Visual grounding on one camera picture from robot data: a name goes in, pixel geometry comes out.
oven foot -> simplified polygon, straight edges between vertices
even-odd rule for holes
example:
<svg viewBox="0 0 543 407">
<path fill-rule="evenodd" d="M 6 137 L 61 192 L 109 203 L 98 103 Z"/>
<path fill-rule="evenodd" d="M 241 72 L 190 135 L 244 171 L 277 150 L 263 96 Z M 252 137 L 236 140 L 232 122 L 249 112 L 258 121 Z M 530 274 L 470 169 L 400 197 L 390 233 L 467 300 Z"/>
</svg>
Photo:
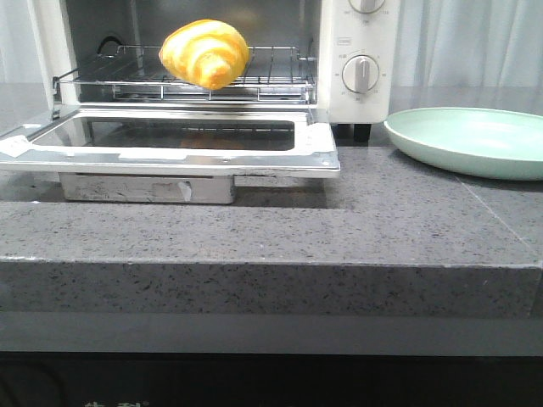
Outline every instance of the oven foot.
<svg viewBox="0 0 543 407">
<path fill-rule="evenodd" d="M 357 124 L 353 130 L 353 136 L 355 142 L 369 142 L 370 132 L 372 131 L 372 125 L 370 124 Z"/>
<path fill-rule="evenodd" d="M 336 139 L 352 140 L 354 142 L 368 142 L 370 139 L 371 124 L 337 124 L 333 127 Z"/>
</svg>

white curtain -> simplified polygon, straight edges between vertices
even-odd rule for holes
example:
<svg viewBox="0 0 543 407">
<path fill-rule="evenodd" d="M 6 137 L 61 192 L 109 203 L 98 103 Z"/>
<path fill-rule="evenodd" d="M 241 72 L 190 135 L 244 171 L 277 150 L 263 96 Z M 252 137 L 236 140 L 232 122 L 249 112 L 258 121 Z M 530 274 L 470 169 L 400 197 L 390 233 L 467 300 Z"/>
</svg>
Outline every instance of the white curtain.
<svg viewBox="0 0 543 407">
<path fill-rule="evenodd" d="M 0 83 L 42 82 L 25 0 L 0 0 Z"/>
<path fill-rule="evenodd" d="M 530 86 L 543 81 L 542 0 L 404 0 L 397 86 Z"/>
</svg>

label sticker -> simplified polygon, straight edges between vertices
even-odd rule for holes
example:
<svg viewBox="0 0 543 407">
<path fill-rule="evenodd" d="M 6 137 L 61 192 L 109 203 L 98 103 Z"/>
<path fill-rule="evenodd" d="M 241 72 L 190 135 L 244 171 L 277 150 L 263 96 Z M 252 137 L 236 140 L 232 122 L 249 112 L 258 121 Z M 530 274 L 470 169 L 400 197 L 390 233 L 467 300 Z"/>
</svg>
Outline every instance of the label sticker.
<svg viewBox="0 0 543 407">
<path fill-rule="evenodd" d="M 338 38 L 338 45 L 340 46 L 349 46 L 352 45 L 353 39 L 349 36 L 340 36 Z"/>
<path fill-rule="evenodd" d="M 185 199 L 185 202 L 190 202 L 193 198 L 193 189 L 190 185 L 190 182 L 188 181 L 181 181 L 178 182 L 177 185 L 179 186 L 179 189 L 181 190 L 181 195 L 183 196 L 183 199 Z"/>
<path fill-rule="evenodd" d="M 30 150 L 32 144 L 25 136 L 18 135 L 0 141 L 0 153 L 16 159 Z"/>
</svg>

oven knob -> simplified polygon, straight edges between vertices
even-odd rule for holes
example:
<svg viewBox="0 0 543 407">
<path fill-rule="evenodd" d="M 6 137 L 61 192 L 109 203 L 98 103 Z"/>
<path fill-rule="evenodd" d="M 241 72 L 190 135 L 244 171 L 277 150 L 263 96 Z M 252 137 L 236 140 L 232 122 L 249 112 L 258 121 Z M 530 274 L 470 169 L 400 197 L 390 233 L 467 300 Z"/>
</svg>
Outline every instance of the oven knob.
<svg viewBox="0 0 543 407">
<path fill-rule="evenodd" d="M 379 10 L 384 0 L 349 0 L 350 5 L 359 13 L 373 13 Z"/>
<path fill-rule="evenodd" d="M 379 67 L 366 55 L 358 55 L 345 64 L 343 82 L 347 88 L 356 93 L 366 93 L 377 83 Z"/>
</svg>

croissant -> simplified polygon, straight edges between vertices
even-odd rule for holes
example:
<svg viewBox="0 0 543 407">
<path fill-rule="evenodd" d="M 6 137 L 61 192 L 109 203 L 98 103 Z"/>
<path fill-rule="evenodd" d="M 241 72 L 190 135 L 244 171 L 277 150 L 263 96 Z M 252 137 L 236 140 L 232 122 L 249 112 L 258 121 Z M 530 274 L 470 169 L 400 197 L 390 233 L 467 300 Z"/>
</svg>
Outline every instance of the croissant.
<svg viewBox="0 0 543 407">
<path fill-rule="evenodd" d="M 198 20 L 170 34 L 160 62 L 175 77 L 210 90 L 221 89 L 244 72 L 249 49 L 231 25 Z"/>
</svg>

